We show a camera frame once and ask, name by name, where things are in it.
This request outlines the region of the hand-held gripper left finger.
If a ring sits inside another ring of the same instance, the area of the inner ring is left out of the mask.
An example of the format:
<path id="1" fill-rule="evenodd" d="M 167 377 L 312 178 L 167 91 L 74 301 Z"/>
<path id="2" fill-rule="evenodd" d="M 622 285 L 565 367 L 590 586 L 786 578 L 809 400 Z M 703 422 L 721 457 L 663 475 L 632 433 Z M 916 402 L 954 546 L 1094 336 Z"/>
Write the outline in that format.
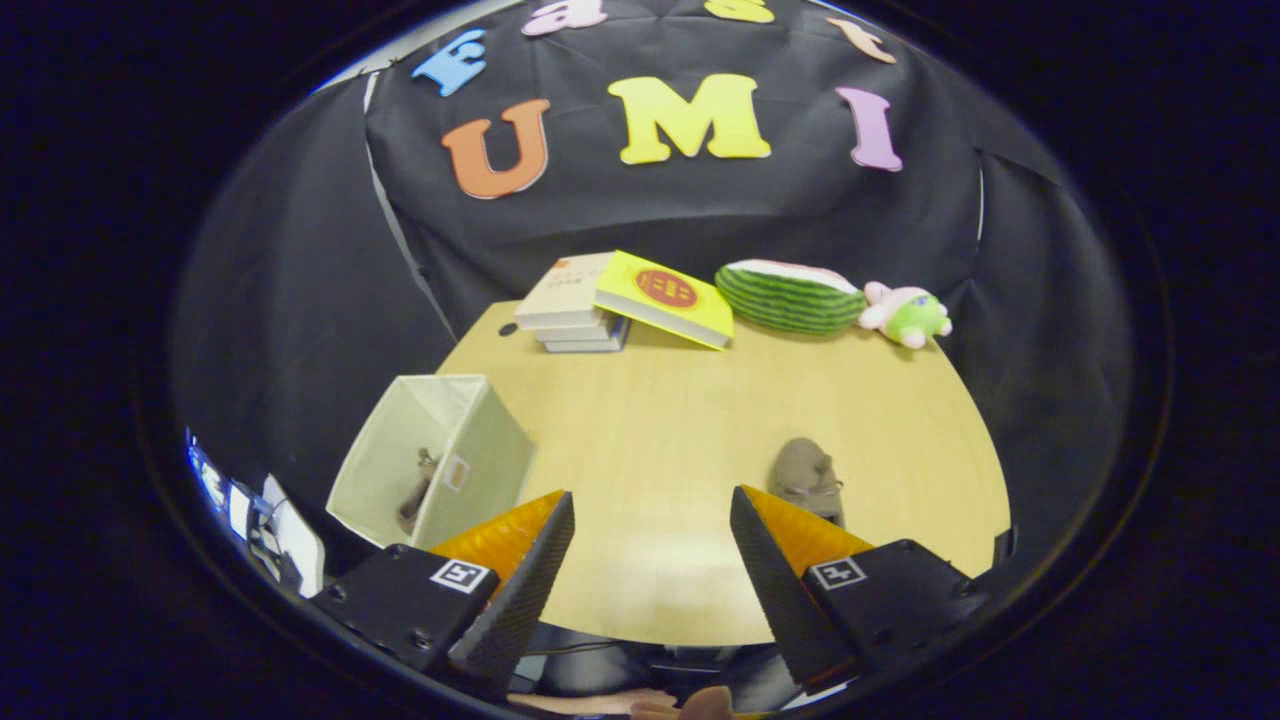
<path id="1" fill-rule="evenodd" d="M 438 682 L 506 693 L 575 534 L 558 489 L 433 548 L 389 544 L 310 601 L 369 648 Z"/>

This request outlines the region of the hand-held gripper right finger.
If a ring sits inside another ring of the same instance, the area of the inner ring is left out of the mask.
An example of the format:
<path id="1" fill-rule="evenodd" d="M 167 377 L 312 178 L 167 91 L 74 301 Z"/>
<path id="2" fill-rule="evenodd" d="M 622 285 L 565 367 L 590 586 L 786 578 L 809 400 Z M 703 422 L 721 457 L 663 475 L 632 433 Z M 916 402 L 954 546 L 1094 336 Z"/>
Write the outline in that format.
<path id="1" fill-rule="evenodd" d="M 914 539 L 873 546 L 750 486 L 730 527 L 795 683 L 828 689 L 925 661 L 989 602 L 986 588 Z"/>

